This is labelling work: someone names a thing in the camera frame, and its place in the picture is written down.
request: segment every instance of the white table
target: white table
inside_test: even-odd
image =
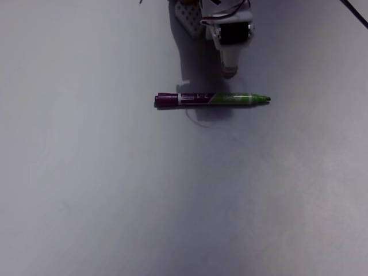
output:
[[[252,4],[224,82],[165,0],[0,3],[0,275],[367,274],[368,30]],[[154,108],[176,91],[272,102]]]

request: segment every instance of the white plastic bracket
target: white plastic bracket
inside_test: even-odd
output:
[[[205,27],[201,24],[202,14],[199,4],[183,5],[178,1],[175,5],[175,15],[193,39],[201,37]]]

